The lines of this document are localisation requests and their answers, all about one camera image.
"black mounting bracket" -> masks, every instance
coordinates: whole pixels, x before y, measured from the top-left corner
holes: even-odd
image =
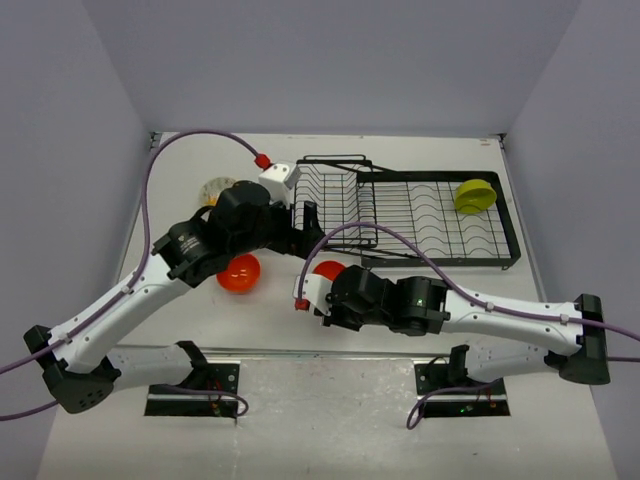
[[[196,390],[222,390],[238,393],[240,363],[209,363],[199,368],[206,372],[201,376]],[[238,401],[216,396],[195,396],[176,393],[161,385],[149,387],[145,416],[151,417],[214,417],[237,418]]]
[[[449,379],[449,365],[437,363],[436,357],[427,363],[414,364],[416,393],[426,395],[434,390],[448,387],[466,386],[452,383]],[[504,417],[509,416],[507,391],[501,380],[490,389],[478,394],[451,393],[447,400],[429,399],[419,410],[423,418],[428,417]]]
[[[574,302],[582,318],[604,323],[602,301],[595,295],[582,294]],[[565,357],[553,352],[545,357],[545,363],[558,370],[560,378],[583,385],[606,385],[611,382],[607,361],[607,337],[605,330],[591,326],[583,327],[584,334],[578,337],[581,348]]]

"cable clip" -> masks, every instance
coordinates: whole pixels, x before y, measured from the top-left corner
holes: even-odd
[[[69,336],[69,332],[60,332],[58,333],[57,337],[58,337],[58,340],[62,340],[67,345],[69,345],[73,341]]]

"gray wall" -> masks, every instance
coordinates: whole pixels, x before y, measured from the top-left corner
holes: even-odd
[[[79,1],[0,7],[0,364],[113,280],[146,144]],[[0,415],[50,400],[38,368],[0,379]],[[53,411],[0,424],[0,478],[35,478]]]
[[[505,132],[579,0],[85,0],[154,128]]]
[[[640,331],[640,3],[585,0],[507,137],[507,157],[548,296],[601,295]],[[638,355],[608,335],[610,353]],[[640,476],[640,368],[594,389],[621,479]]]

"yellow object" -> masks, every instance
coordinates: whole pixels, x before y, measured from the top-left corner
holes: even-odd
[[[489,182],[474,178],[458,187],[453,205],[460,213],[474,214],[490,208],[496,198],[498,195]]]

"red cable connector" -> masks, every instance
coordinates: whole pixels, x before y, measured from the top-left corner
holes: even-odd
[[[296,308],[296,310],[304,310],[305,312],[309,311],[310,306],[311,302],[309,302],[309,300],[298,300],[296,298],[296,301],[294,303],[294,307]]]
[[[266,170],[271,165],[273,165],[273,163],[271,163],[271,159],[267,157],[264,153],[259,153],[253,162],[263,170]]]

